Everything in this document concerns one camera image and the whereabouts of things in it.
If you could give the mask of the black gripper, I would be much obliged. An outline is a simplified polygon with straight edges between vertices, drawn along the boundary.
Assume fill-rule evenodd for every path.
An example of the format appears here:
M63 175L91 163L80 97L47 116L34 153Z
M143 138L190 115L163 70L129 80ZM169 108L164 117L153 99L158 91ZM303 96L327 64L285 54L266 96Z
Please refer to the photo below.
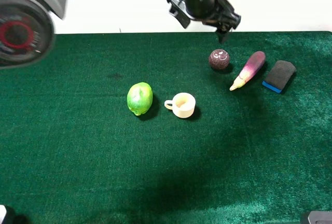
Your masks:
M241 16L227 0L184 0L186 12L204 25L216 27L218 42L223 44L230 35L230 29L236 29Z

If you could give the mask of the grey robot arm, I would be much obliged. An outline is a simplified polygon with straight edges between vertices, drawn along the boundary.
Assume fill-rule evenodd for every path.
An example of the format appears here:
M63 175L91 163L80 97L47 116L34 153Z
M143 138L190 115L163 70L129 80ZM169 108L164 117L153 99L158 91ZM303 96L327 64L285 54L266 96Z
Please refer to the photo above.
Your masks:
M170 14L187 27L213 26L219 41L238 27L240 15L227 0L167 0ZM66 0L1 0L1 68L30 65L51 49L55 34L50 14L64 17Z

